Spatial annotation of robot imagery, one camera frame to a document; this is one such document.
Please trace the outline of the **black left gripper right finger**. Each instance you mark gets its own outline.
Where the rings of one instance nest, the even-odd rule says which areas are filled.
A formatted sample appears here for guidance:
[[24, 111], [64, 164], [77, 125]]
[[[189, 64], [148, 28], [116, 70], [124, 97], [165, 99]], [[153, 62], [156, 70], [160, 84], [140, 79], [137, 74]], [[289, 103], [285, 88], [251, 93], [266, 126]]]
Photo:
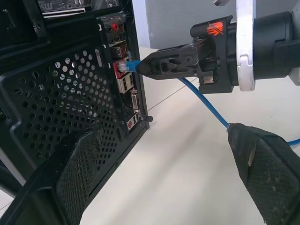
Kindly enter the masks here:
[[239, 176], [267, 225], [300, 225], [300, 157], [280, 136], [229, 124]]

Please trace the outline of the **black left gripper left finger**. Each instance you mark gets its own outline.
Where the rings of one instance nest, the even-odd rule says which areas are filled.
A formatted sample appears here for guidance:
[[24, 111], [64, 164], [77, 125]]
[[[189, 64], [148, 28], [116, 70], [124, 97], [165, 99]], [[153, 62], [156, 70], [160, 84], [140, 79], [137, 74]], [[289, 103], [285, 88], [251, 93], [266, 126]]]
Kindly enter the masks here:
[[97, 170], [103, 128], [65, 136], [31, 175], [0, 225], [79, 225]]

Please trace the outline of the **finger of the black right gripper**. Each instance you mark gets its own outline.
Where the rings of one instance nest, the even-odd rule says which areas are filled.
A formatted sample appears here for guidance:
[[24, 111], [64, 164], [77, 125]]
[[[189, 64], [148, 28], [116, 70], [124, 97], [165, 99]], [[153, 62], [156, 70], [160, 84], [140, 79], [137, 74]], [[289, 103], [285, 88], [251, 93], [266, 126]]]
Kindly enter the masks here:
[[151, 53], [141, 62], [148, 63], [160, 60], [179, 59], [181, 63], [198, 63], [198, 48], [195, 43], [161, 49]]
[[191, 56], [175, 58], [154, 58], [148, 56], [137, 66], [136, 71], [151, 79], [177, 79], [197, 77], [200, 74], [198, 60]]

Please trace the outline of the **black computer tower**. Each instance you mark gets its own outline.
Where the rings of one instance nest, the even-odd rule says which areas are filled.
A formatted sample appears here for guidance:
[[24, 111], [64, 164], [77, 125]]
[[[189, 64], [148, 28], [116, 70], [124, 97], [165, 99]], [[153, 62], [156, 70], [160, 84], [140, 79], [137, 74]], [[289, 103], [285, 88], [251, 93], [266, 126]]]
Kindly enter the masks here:
[[0, 189], [15, 199], [68, 134], [101, 126], [85, 210], [149, 128], [132, 0], [0, 0]]

